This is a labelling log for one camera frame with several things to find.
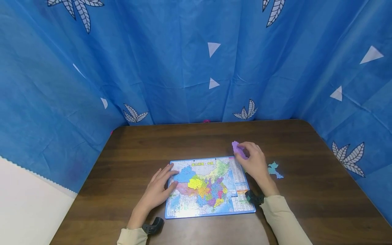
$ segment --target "blue map border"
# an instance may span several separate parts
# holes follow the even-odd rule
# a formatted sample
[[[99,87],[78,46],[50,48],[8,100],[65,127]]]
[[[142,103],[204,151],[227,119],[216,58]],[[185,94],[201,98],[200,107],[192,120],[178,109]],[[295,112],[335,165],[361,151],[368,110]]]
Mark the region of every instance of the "blue map border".
[[[221,156],[221,157],[209,157],[209,158],[197,158],[197,159],[185,159],[185,160],[175,160],[175,161],[170,161],[170,164],[173,162],[184,162],[184,161],[193,161],[193,160],[206,160],[206,159],[220,159],[220,158],[230,158],[230,157],[235,157],[235,156]],[[244,169],[241,167],[242,169],[242,173],[244,174],[245,177],[245,184],[246,187],[248,188],[248,190],[250,190],[249,188],[249,184],[248,184],[248,180],[246,178],[246,174]],[[184,219],[184,218],[197,218],[197,217],[207,217],[207,216],[222,216],[222,215],[233,215],[233,214],[251,214],[251,213],[255,213],[256,212],[256,207],[251,204],[253,206],[253,210],[251,211],[241,211],[241,212],[223,212],[223,213],[215,213],[215,214],[202,214],[202,215],[198,215],[198,216],[192,216],[192,217],[169,217],[167,216],[167,200],[166,200],[166,205],[165,205],[165,219],[167,220],[171,220],[171,219]]]

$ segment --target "puzzle piece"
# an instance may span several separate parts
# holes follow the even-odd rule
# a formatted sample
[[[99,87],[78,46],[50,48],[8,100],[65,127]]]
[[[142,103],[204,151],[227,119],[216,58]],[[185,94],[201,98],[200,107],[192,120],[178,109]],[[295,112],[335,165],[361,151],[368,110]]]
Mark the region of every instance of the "puzzle piece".
[[[283,175],[281,175],[280,173],[278,173],[277,171],[276,171],[276,168],[278,167],[279,165],[278,164],[276,164],[276,162],[273,162],[272,164],[268,164],[268,173],[269,174],[274,174],[274,175],[276,175],[276,178],[277,179],[282,179],[283,178]]]
[[[244,147],[239,147],[238,146],[238,142],[237,141],[233,141],[232,143],[231,143],[231,145],[233,146],[233,151],[234,151],[234,153],[238,153],[243,159],[248,159],[246,156],[245,156],[245,153],[244,153],[244,151],[243,151],[243,149],[244,149]]]

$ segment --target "beige sleeve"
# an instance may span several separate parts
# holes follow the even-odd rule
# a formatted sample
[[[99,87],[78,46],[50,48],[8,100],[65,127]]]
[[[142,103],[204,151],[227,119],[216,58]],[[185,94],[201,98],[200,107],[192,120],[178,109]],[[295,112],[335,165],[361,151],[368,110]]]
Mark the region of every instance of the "beige sleeve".
[[[269,196],[260,205],[279,245],[312,245],[282,196]]]
[[[147,241],[147,234],[142,228],[129,230],[121,229],[120,237],[117,245],[145,245]]]

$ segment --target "white triangle pattern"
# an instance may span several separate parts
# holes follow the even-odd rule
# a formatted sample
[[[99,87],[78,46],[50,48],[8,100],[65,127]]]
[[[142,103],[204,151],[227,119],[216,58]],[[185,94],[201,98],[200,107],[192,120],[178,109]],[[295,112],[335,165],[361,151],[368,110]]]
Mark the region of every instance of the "white triangle pattern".
[[[342,86],[340,86],[337,90],[335,90],[329,97],[342,101],[343,100]]]
[[[73,64],[73,66],[75,67],[75,69],[76,69],[84,78],[86,78],[86,77],[80,72],[79,68],[78,68],[75,64]]]
[[[104,98],[101,98],[102,103],[103,103],[103,107],[106,109],[107,108],[107,100],[105,100]]]
[[[378,51],[374,46],[370,46],[369,50],[361,60],[360,64],[367,63],[372,60],[380,59],[382,57],[384,57],[384,55],[381,54],[380,51]]]
[[[220,86],[220,84],[217,83],[214,79],[210,78],[210,87],[208,89],[213,89],[217,86]]]
[[[210,53],[210,58],[215,53],[215,51],[219,48],[219,46],[220,44],[217,43],[208,43],[208,52]]]

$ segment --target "leaf pattern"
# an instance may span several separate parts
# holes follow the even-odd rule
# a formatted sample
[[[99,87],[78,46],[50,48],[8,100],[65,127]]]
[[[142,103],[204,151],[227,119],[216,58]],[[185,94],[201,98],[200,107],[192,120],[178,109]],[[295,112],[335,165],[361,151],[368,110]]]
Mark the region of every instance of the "leaf pattern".
[[[137,118],[138,117],[138,113],[135,111],[135,109],[133,109],[132,107],[130,107],[127,104],[124,104],[124,105],[128,109],[128,111],[130,112],[130,114],[132,115],[133,118]]]
[[[138,113],[136,112],[135,109],[133,109],[132,107],[130,107],[127,104],[124,104],[124,106],[128,109],[130,115],[123,110],[124,115],[125,115],[125,119],[131,123],[138,123],[140,121],[142,121],[147,115],[148,112],[142,113],[140,115],[138,115]]]
[[[274,6],[272,7],[271,14],[267,22],[267,27],[272,25],[272,23],[274,23],[275,20],[278,18],[284,4],[285,0],[274,0]]]
[[[338,150],[336,157],[338,158],[339,162],[342,162],[344,160],[344,158],[346,157],[347,148],[349,146],[350,145],[345,145],[340,150]]]
[[[128,113],[126,113],[124,110],[123,110],[123,112],[124,112],[124,114],[125,114],[125,119],[126,119],[127,121],[136,123],[136,120],[135,120],[133,117],[131,117],[131,116],[130,116]]]
[[[53,6],[53,5],[59,4],[61,2],[62,2],[62,0],[48,0],[48,6]]]
[[[48,6],[54,6],[56,4],[59,4],[60,2],[63,3],[69,14],[76,19],[72,0],[47,0]],[[92,7],[102,7],[104,6],[103,2],[100,0],[73,0],[76,10],[78,11],[80,18],[82,19],[84,28],[86,29],[87,33],[90,33],[91,29],[91,22],[90,22],[90,15],[89,12],[87,11],[87,6],[92,6]]]
[[[76,19],[75,12],[73,10],[72,1],[71,0],[62,0],[62,1],[63,1],[63,5],[68,10],[68,12],[72,16],[72,18]]]
[[[234,115],[235,117],[239,118],[239,119],[243,119],[243,118],[241,117],[241,114],[233,113],[233,115]]]
[[[346,156],[347,149],[350,145],[346,145],[342,147],[341,149],[338,148],[336,145],[335,141],[332,142],[332,152],[336,156],[336,158],[339,160],[339,162],[348,170],[358,174],[361,177],[365,177],[364,172],[362,169],[356,165],[356,163],[362,158],[364,148],[365,148],[365,143],[362,142],[359,144],[355,149],[350,153],[350,155]]]
[[[136,122],[142,121],[142,120],[147,116],[147,114],[148,114],[148,112],[145,112],[145,113],[140,114],[140,115],[137,117]]]
[[[76,10],[78,11],[80,18],[83,21],[84,27],[86,28],[87,33],[90,33],[90,16],[87,11],[86,5],[84,5],[83,0],[74,0]]]
[[[251,118],[257,111],[257,108],[254,105],[253,100],[249,100],[249,107],[248,107],[248,112],[246,112],[245,107],[242,108],[241,113],[233,113],[233,115],[239,119],[249,119]]]
[[[351,172],[354,172],[354,173],[358,174],[361,177],[365,177],[365,174],[363,173],[362,169],[360,167],[358,167],[357,165],[355,165],[355,164],[347,164],[347,163],[342,163],[342,165],[346,169],[350,170]]]
[[[365,147],[365,143],[362,142],[359,146],[357,146],[350,155],[348,155],[344,159],[344,163],[347,164],[355,164],[357,163],[363,156],[363,149]]]
[[[257,111],[257,108],[253,111],[250,112],[250,114],[248,113],[248,118],[251,118]]]
[[[84,4],[93,7],[101,7],[104,4],[99,0],[81,0]]]
[[[248,113],[246,112],[245,107],[242,108],[241,117],[242,117],[243,119],[248,119]]]
[[[332,141],[332,152],[336,156],[338,154],[338,146],[336,145],[335,141]]]
[[[249,100],[248,113],[254,111],[254,108],[255,106],[253,100]]]
[[[267,7],[267,4],[269,3],[270,0],[263,0],[263,12],[265,8]]]

